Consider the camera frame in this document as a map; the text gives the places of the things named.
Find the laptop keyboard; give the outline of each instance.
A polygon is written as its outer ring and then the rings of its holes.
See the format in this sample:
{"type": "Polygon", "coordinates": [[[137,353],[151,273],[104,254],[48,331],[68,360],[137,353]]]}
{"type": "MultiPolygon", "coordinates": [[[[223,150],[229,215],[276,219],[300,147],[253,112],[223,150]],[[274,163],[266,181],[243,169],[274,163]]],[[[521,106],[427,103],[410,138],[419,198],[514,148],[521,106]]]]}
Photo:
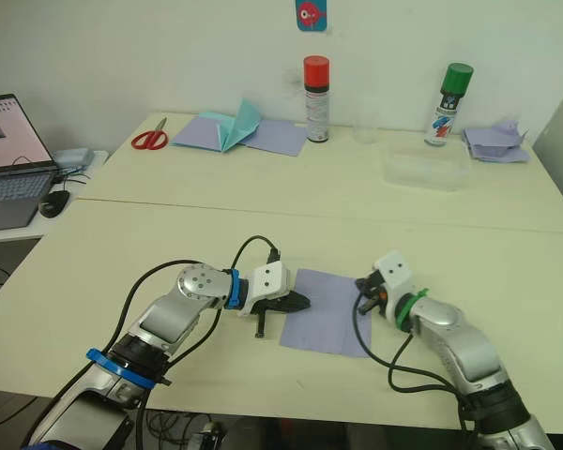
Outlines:
{"type": "Polygon", "coordinates": [[[49,173],[0,179],[0,202],[37,197],[50,179],[49,173]]]}

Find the red scissors handle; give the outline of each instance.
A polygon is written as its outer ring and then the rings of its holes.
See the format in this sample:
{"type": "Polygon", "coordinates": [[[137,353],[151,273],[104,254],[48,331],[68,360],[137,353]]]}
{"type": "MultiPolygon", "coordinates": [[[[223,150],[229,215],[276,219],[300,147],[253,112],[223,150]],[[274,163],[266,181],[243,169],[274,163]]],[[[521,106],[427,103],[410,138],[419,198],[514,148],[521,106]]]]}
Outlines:
{"type": "Polygon", "coordinates": [[[160,130],[152,130],[136,136],[131,141],[131,146],[137,150],[159,150],[168,142],[167,133],[160,130]]]}

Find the computer mouse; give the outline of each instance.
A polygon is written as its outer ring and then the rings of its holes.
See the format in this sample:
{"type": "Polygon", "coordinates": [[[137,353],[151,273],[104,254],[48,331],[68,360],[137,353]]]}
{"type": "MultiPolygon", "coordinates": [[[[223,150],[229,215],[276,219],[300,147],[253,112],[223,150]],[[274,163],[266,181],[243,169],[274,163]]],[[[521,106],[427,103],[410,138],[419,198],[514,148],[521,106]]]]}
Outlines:
{"type": "Polygon", "coordinates": [[[39,201],[39,213],[45,218],[55,218],[65,209],[69,196],[68,190],[55,190],[44,195],[39,201]]]}

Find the desk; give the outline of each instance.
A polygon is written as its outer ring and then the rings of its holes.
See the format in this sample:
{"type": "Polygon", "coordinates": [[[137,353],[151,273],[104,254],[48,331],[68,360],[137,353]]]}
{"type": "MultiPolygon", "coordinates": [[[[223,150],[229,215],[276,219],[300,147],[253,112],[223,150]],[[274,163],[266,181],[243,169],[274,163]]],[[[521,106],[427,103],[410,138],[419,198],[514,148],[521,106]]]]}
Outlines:
{"type": "MultiPolygon", "coordinates": [[[[106,342],[143,272],[176,258],[228,267],[241,242],[256,233],[279,246],[293,272],[305,267],[359,277],[376,258],[399,249],[418,286],[462,308],[487,333],[545,430],[563,433],[563,233],[78,200],[0,291],[0,390],[53,395],[84,364],[87,349],[106,342]]],[[[263,263],[267,252],[262,244],[250,246],[239,269],[263,263]]],[[[128,323],[169,291],[177,273],[165,269],[143,285],[128,323]]],[[[211,312],[185,347],[203,335],[211,312]]],[[[386,370],[370,359],[279,346],[283,321],[282,314],[268,314],[261,340],[253,337],[254,317],[223,312],[211,339],[172,369],[173,385],[157,387],[149,406],[457,427],[451,396],[396,394],[386,370]]],[[[376,353],[391,357],[403,338],[374,317],[376,353]]],[[[403,361],[446,375],[418,341],[403,361]]]]}
{"type": "MultiPolygon", "coordinates": [[[[88,166],[87,170],[84,173],[89,177],[95,176],[98,173],[98,170],[104,165],[104,162],[106,161],[108,156],[108,152],[95,151],[94,159],[92,159],[92,163],[88,166]]],[[[91,180],[87,180],[85,178],[77,177],[76,179],[84,181],[86,183],[91,182],[91,180]]],[[[67,206],[65,206],[66,208],[68,208],[73,200],[75,200],[75,198],[80,195],[84,187],[85,185],[82,185],[81,183],[67,183],[67,190],[70,192],[70,196],[68,197],[67,206]]],[[[51,192],[54,192],[55,190],[61,190],[62,188],[63,184],[59,183],[51,188],[51,192]]],[[[51,229],[54,223],[58,219],[60,219],[63,214],[65,214],[65,211],[63,211],[56,217],[48,218],[44,217],[39,212],[36,212],[36,214],[33,216],[26,227],[12,228],[10,230],[0,230],[0,242],[21,241],[23,239],[39,239],[44,234],[46,234],[48,230],[51,229]]]]}
{"type": "MultiPolygon", "coordinates": [[[[165,115],[171,138],[192,118],[165,115]]],[[[162,116],[151,114],[131,138],[162,116]]],[[[383,180],[383,143],[399,134],[423,139],[420,133],[384,131],[380,144],[364,145],[350,128],[333,127],[329,142],[307,142],[299,157],[287,157],[243,146],[227,154],[178,146],[138,151],[130,138],[83,197],[563,233],[563,197],[528,144],[528,164],[473,161],[466,188],[437,192],[383,180]]]]}

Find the green cable tie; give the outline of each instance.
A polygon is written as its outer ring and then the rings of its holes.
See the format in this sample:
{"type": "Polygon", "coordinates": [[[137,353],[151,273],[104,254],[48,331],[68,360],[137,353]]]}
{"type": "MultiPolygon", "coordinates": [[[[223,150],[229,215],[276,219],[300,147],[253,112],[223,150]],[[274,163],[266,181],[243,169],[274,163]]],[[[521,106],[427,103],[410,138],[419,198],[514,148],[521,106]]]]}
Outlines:
{"type": "Polygon", "coordinates": [[[421,291],[417,292],[414,296],[409,298],[408,302],[406,302],[406,305],[404,305],[404,308],[401,310],[401,313],[396,318],[396,326],[398,327],[399,330],[404,332],[407,331],[407,330],[403,330],[404,319],[406,319],[406,316],[408,316],[413,305],[415,305],[421,297],[424,297],[428,293],[428,291],[429,291],[428,288],[424,288],[421,291]]]}

